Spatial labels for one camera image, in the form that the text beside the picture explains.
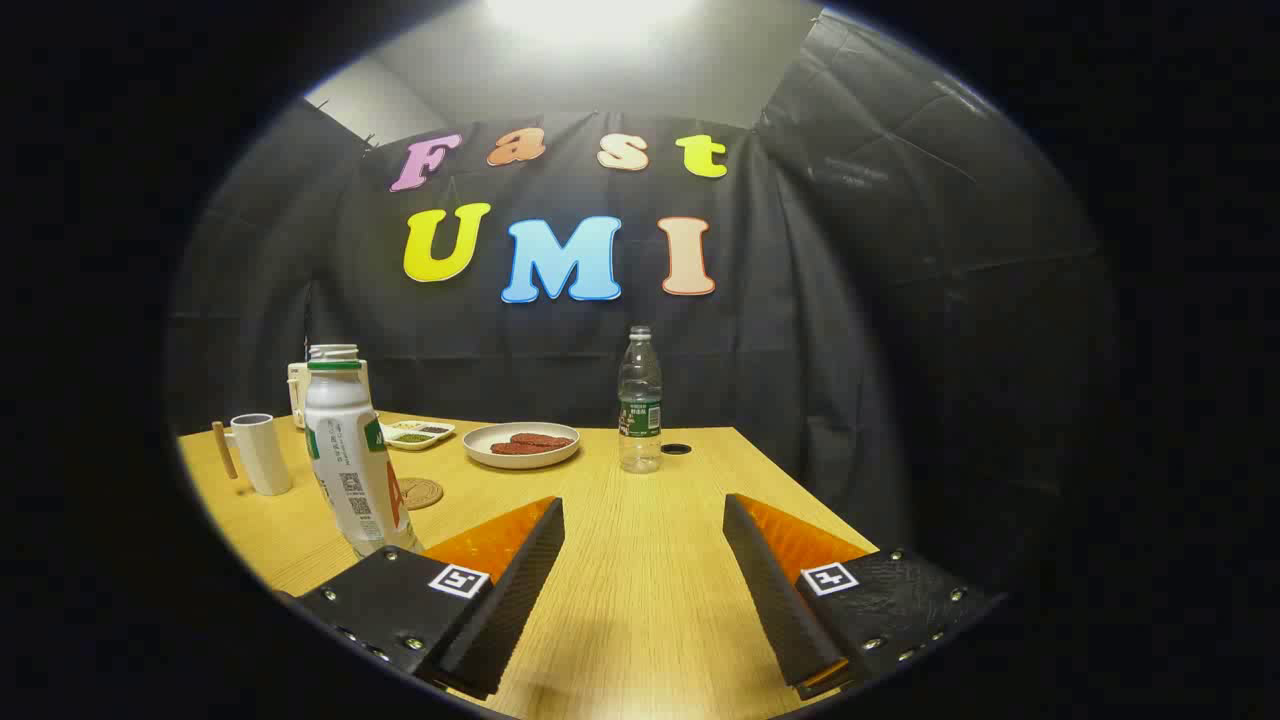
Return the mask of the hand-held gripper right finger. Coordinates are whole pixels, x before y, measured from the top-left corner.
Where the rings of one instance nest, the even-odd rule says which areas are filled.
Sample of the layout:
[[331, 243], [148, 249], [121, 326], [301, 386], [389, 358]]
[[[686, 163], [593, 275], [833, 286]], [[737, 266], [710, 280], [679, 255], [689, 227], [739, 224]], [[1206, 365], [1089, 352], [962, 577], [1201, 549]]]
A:
[[746, 495], [726, 497], [723, 533], [801, 700], [887, 682], [1006, 600], [913, 550], [864, 550]]

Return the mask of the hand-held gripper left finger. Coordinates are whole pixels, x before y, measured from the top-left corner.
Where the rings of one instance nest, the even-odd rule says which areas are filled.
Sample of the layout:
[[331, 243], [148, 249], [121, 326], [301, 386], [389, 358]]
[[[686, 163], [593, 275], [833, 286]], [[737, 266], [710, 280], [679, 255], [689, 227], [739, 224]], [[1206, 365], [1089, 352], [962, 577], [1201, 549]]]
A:
[[564, 503], [545, 497], [422, 552], [371, 551], [297, 598], [338, 641], [475, 700], [495, 694], [564, 543]]

